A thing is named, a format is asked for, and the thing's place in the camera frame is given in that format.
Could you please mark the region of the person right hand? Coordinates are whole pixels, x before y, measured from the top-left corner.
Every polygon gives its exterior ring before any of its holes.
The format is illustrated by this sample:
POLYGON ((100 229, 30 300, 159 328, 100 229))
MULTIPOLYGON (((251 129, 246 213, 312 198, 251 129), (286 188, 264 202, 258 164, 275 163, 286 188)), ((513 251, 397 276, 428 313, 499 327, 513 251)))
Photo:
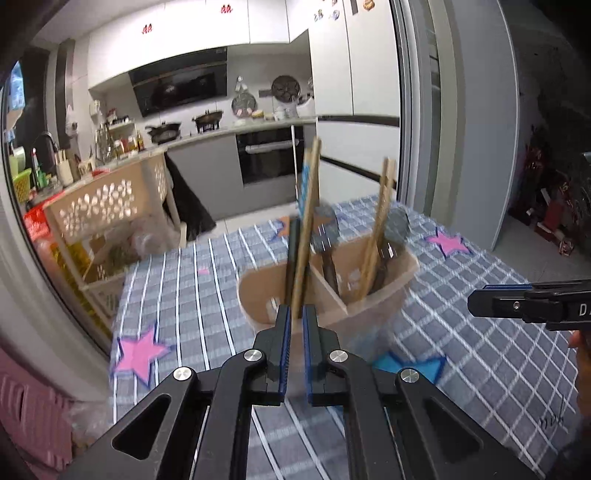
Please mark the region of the person right hand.
POLYGON ((578 390, 577 404, 585 421, 591 416, 591 361, 590 349, 581 331, 574 331, 569 340, 569 347, 576 350, 578 390))

